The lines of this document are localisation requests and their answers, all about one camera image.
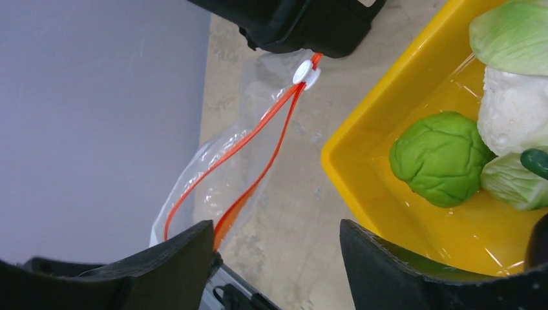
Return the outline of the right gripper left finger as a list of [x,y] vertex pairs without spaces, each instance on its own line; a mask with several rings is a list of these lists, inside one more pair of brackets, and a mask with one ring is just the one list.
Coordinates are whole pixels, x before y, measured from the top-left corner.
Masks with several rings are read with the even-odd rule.
[[204,220],[108,264],[1,262],[1,309],[198,309],[213,246],[213,222]]

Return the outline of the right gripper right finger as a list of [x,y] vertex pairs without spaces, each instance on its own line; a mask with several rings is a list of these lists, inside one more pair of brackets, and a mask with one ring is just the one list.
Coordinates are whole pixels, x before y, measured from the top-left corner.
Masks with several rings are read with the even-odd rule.
[[547,265],[504,277],[464,271],[341,220],[339,240],[356,309],[547,309]]

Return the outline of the clear zip top bag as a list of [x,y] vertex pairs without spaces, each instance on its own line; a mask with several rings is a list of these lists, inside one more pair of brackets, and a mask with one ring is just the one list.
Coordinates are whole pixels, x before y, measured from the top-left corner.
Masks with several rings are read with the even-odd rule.
[[238,118],[205,142],[178,177],[151,227],[158,245],[203,220],[220,250],[262,194],[300,96],[320,77],[322,54],[267,53],[244,63]]

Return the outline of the green wrinkled guava toy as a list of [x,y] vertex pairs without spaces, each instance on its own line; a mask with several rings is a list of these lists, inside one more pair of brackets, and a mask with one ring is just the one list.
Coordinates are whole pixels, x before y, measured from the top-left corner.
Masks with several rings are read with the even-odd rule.
[[393,175],[426,201],[451,208],[480,189],[480,174],[494,153],[476,122],[454,111],[429,115],[409,126],[389,152]]

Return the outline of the purple eggplant toy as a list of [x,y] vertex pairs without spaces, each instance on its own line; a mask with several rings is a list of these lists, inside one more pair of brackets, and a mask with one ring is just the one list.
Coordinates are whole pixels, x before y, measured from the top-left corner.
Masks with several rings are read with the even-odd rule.
[[547,263],[547,214],[532,229],[524,259],[525,270]]

